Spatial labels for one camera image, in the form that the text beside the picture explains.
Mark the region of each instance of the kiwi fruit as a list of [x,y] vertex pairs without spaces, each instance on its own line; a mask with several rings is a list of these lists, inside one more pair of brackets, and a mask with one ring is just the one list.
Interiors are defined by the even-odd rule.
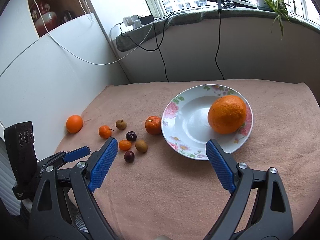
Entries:
[[127,123],[123,120],[118,120],[116,121],[116,127],[119,129],[119,130],[124,130],[127,128]]
[[138,152],[145,153],[148,150],[148,145],[144,140],[136,141],[136,149]]

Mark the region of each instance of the black cable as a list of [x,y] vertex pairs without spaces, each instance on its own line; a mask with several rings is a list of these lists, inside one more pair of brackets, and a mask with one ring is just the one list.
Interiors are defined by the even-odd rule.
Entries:
[[217,55],[218,55],[218,52],[219,52],[219,48],[220,48],[220,33],[221,33],[221,13],[219,12],[219,41],[218,41],[218,49],[217,49],[217,53],[216,53],[216,57],[215,57],[215,61],[216,61],[216,65],[218,67],[218,70],[220,71],[221,73],[221,76],[222,76],[222,79],[224,80],[224,76],[219,68],[219,65],[217,63]]
[[138,46],[138,47],[141,48],[141,49],[144,49],[144,50],[146,50],[146,51],[156,51],[157,49],[159,49],[159,47],[160,47],[161,44],[162,44],[163,37],[164,37],[165,24],[166,24],[166,22],[168,21],[169,17],[170,17],[171,15],[173,15],[173,14],[174,14],[174,12],[172,12],[171,14],[169,14],[169,16],[167,16],[167,18],[166,18],[165,21],[164,21],[163,31],[162,31],[162,39],[161,39],[160,44],[157,46],[156,49],[145,49],[145,48],[141,47],[139,44],[135,43],[135,42],[131,39],[130,36],[123,36],[123,34],[122,34],[122,33],[123,33],[123,30],[121,29],[121,24],[122,24],[122,23],[119,25],[119,28],[120,28],[120,30],[121,30],[120,35],[121,35],[122,37],[125,37],[125,38],[130,38],[130,40],[131,40],[136,46]]
[[169,81],[169,79],[168,79],[168,76],[167,76],[167,69],[166,69],[166,66],[165,66],[164,59],[163,59],[163,57],[162,57],[162,53],[161,53],[161,50],[160,50],[160,46],[158,45],[158,39],[157,39],[157,34],[156,34],[156,27],[155,27],[155,25],[153,25],[153,30],[155,31],[156,44],[157,44],[157,47],[158,47],[158,50],[159,50],[159,52],[160,52],[160,56],[161,56],[161,59],[162,59],[163,65],[164,65],[165,78],[166,78],[167,81],[170,83],[170,81]]

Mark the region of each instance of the cherry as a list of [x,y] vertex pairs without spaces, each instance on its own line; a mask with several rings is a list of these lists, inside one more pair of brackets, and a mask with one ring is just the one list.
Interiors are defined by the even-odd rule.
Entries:
[[132,163],[134,161],[134,152],[132,151],[127,151],[124,154],[124,160],[128,163]]
[[127,134],[125,135],[125,137],[127,138],[128,141],[135,141],[137,139],[137,135],[134,131],[131,132],[127,132]]

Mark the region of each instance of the metal screw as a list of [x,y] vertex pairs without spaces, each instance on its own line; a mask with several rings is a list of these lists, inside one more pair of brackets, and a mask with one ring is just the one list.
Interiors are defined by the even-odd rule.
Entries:
[[53,166],[48,166],[45,170],[46,170],[47,172],[53,171]]
[[77,167],[78,168],[83,168],[85,166],[85,162],[78,162]]
[[245,163],[239,163],[239,168],[246,169],[248,166]]
[[272,168],[270,168],[270,172],[273,173],[273,174],[276,174],[277,173],[277,169],[272,167]]

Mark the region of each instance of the orange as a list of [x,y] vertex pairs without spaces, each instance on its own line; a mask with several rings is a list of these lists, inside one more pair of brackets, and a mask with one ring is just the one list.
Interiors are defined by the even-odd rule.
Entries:
[[112,132],[111,132],[112,129],[110,129],[109,126],[107,125],[102,125],[100,128],[99,128],[99,135],[101,138],[103,139],[108,139]]
[[229,95],[217,99],[210,107],[208,122],[221,134],[233,133],[244,123],[246,106],[237,96]]
[[120,150],[127,151],[131,148],[131,142],[128,140],[121,140],[119,142],[119,148]]
[[161,133],[161,118],[150,116],[145,122],[146,130],[149,134],[157,135]]
[[83,126],[83,120],[77,114],[70,116],[66,122],[66,128],[69,133],[79,132],[82,126]]

